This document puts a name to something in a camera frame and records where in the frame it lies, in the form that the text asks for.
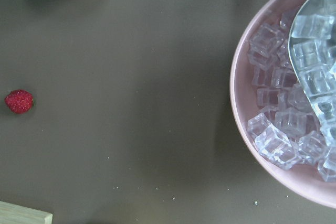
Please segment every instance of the gray tabletop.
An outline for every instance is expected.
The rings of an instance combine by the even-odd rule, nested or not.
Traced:
[[[229,71],[268,0],[0,0],[0,200],[54,224],[333,223],[234,122]]]

